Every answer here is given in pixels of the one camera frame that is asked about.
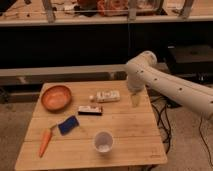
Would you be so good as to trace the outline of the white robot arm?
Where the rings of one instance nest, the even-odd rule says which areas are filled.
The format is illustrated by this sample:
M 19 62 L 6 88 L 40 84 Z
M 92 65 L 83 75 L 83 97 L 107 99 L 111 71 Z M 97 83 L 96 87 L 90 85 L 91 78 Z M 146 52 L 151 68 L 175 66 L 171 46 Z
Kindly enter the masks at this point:
M 157 57 L 152 51 L 144 51 L 125 64 L 127 87 L 137 93 L 145 85 L 158 91 L 176 103 L 200 114 L 213 122 L 213 88 L 193 83 L 155 68 Z

